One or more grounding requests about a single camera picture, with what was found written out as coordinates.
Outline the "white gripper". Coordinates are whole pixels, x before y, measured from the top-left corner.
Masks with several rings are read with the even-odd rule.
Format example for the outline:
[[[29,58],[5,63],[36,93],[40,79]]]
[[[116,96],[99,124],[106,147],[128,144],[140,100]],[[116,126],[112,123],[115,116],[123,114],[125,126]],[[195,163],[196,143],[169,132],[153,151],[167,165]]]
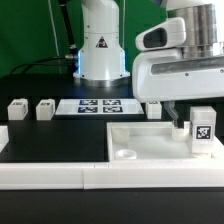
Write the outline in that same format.
[[[140,53],[133,63],[132,86],[139,102],[167,101],[174,127],[183,129],[174,101],[223,97],[224,56],[183,59],[178,49]]]

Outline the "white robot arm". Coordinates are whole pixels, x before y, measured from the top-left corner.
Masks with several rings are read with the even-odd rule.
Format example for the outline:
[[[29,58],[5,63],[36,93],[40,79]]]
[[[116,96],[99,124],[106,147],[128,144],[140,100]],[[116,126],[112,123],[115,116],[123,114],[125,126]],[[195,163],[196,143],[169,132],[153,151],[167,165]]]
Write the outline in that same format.
[[[151,0],[163,21],[139,30],[132,70],[119,44],[114,0],[81,0],[84,43],[75,80],[107,87],[131,78],[135,99],[160,101],[173,120],[179,100],[224,96],[224,0]]]

